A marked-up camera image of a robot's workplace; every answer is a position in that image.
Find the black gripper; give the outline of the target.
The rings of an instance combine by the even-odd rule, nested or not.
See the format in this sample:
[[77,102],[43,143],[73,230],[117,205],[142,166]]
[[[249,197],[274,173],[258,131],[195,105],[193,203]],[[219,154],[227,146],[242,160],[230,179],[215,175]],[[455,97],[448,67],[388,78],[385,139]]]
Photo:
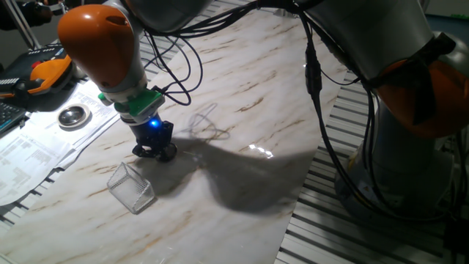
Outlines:
[[[132,149],[132,154],[139,158],[155,158],[159,161],[170,161],[168,154],[174,124],[162,121],[156,114],[148,121],[130,127],[136,137],[137,145]],[[162,147],[160,152],[154,147]]]

